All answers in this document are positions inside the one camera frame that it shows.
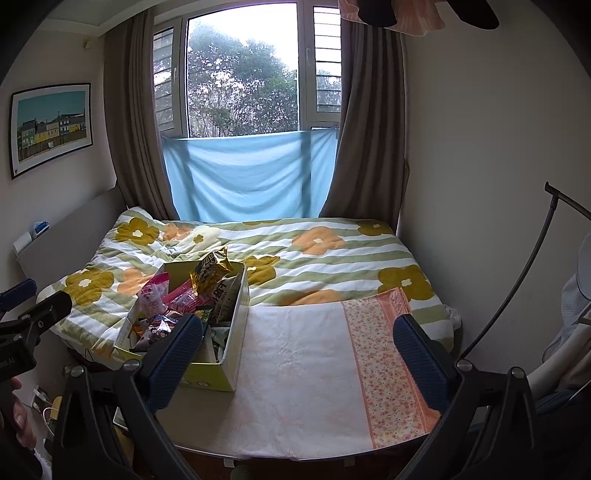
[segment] snack box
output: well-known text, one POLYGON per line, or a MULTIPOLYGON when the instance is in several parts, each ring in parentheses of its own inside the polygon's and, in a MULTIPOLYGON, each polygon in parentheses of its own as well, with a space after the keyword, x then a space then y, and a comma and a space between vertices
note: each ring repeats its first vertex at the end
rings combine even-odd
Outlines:
MULTIPOLYGON (((170 276, 168 290, 173 291, 189 279, 189 272, 195 268, 197 263, 197 261, 166 263, 156 273, 168 272, 170 276)), ((223 304, 216 308, 220 311, 218 321, 232 321, 226 349, 222 360, 218 362, 213 352, 210 330, 208 329, 193 362, 183 375, 182 383, 192 387, 229 392, 236 390, 242 341, 248 320, 249 294, 244 264, 240 262, 231 262, 231 264, 235 272, 234 282, 232 282, 223 304)), ((137 335, 133 332, 132 326, 141 316, 139 302, 136 301, 125 318, 115 341, 115 349, 125 360, 142 358, 142 355, 129 351, 137 341, 137 335)))

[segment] headboard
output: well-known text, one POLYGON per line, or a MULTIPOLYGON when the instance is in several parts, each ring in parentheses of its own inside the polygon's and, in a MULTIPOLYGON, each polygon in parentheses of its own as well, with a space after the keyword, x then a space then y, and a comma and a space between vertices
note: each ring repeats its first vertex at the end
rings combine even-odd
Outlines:
POLYGON ((35 280, 39 292, 83 268, 125 209, 116 185, 51 225, 17 256, 25 276, 35 280), (72 232, 76 233, 75 241, 72 232))

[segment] window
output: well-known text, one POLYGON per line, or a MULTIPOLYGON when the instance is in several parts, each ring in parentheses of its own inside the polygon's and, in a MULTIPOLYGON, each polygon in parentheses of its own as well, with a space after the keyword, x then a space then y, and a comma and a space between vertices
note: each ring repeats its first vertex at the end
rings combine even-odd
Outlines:
POLYGON ((224 5, 157 26, 158 129, 167 136, 232 137, 337 125, 341 58, 335 5, 336 0, 224 5))
POLYGON ((158 130, 174 128, 173 33, 169 28, 154 36, 154 98, 158 130))
POLYGON ((338 8, 314 7, 314 55, 316 113, 338 113, 341 100, 338 8))

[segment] colorful houses painting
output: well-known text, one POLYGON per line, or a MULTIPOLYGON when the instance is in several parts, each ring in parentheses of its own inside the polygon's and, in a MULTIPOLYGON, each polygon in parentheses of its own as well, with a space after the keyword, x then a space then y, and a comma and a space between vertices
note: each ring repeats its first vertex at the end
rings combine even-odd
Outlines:
POLYGON ((52 158, 92 145, 90 84, 27 90, 12 96, 13 177, 52 158))

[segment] pink fabric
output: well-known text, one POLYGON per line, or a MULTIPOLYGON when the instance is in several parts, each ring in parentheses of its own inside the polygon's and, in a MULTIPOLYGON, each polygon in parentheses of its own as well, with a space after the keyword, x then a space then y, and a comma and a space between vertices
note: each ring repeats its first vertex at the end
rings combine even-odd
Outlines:
POLYGON ((392 338, 394 320, 410 313, 401 288, 341 302, 374 449, 407 442, 430 432, 439 412, 431 410, 392 338))
MULTIPOLYGON (((436 0, 392 0, 392 8, 398 22, 389 30, 422 37, 433 30, 440 30, 445 23, 435 7, 436 0)), ((359 19, 357 0, 339 0, 340 16, 352 22, 359 19)))

